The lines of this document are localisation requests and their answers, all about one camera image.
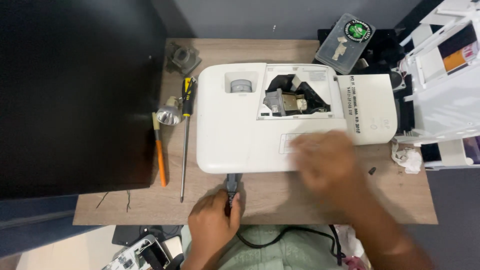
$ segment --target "hand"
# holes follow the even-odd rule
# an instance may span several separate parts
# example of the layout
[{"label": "hand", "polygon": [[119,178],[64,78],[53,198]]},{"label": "hand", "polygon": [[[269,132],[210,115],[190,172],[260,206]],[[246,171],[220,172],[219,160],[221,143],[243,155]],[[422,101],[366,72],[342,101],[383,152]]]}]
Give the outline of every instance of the hand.
[{"label": "hand", "polygon": [[228,195],[220,189],[215,195],[199,201],[188,217],[192,235],[191,253],[203,258],[217,254],[240,227],[240,194],[233,197],[230,217],[225,215]]},{"label": "hand", "polygon": [[334,203],[350,196],[346,191],[367,191],[350,138],[341,131],[298,136],[292,141],[292,159],[305,185]]}]

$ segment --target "crumpled tissue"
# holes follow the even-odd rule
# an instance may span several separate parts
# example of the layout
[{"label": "crumpled tissue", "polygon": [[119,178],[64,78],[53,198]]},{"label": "crumpled tissue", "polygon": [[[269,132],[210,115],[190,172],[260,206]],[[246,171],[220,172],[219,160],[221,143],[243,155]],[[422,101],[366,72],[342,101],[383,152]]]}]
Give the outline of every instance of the crumpled tissue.
[{"label": "crumpled tissue", "polygon": [[405,167],[406,173],[417,174],[422,163],[421,154],[414,148],[406,147],[398,151],[398,143],[392,142],[392,159],[400,166]]}]

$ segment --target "desk surface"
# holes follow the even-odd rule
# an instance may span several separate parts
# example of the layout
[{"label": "desk surface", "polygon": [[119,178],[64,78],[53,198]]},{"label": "desk surface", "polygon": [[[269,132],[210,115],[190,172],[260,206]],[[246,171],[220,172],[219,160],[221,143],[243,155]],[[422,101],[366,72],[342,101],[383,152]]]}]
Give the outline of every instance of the desk surface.
[{"label": "desk surface", "polygon": [[[311,63],[318,48],[315,40],[251,40],[251,39],[171,39],[177,44],[193,46],[203,61],[194,70],[225,63]],[[180,96],[182,77],[163,72],[160,100]],[[162,126],[167,187],[155,182],[148,189],[111,192],[96,209],[104,193],[80,195],[73,224],[186,224],[194,204],[205,194],[222,186],[225,175],[207,174],[196,163],[196,114],[190,123],[185,197],[180,203],[184,122]],[[405,174],[404,168],[390,158],[389,144],[356,147],[374,193],[400,223],[437,224],[432,196],[425,171]],[[325,203],[316,203],[294,173],[244,174],[240,193],[244,203],[241,220],[245,224],[341,224],[345,218]]]}]

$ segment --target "plastic container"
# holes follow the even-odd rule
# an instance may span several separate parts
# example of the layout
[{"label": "plastic container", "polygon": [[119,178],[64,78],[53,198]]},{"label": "plastic container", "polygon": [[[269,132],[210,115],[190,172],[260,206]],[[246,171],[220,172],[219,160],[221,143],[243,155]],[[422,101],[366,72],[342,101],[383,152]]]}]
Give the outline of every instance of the plastic container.
[{"label": "plastic container", "polygon": [[375,33],[375,27],[345,13],[340,17],[315,59],[347,75]]}]

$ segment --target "gray lamp part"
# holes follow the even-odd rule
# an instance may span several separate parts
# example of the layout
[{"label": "gray lamp part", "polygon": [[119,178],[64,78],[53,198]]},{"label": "gray lamp part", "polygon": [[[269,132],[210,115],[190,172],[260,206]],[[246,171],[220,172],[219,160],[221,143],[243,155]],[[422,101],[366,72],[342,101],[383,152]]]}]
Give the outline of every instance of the gray lamp part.
[{"label": "gray lamp part", "polygon": [[176,125],[181,121],[181,112],[179,110],[179,102],[176,97],[168,98],[165,105],[161,106],[156,112],[158,121],[165,125]]},{"label": "gray lamp part", "polygon": [[231,93],[251,93],[252,82],[249,80],[235,80],[230,83]]}]

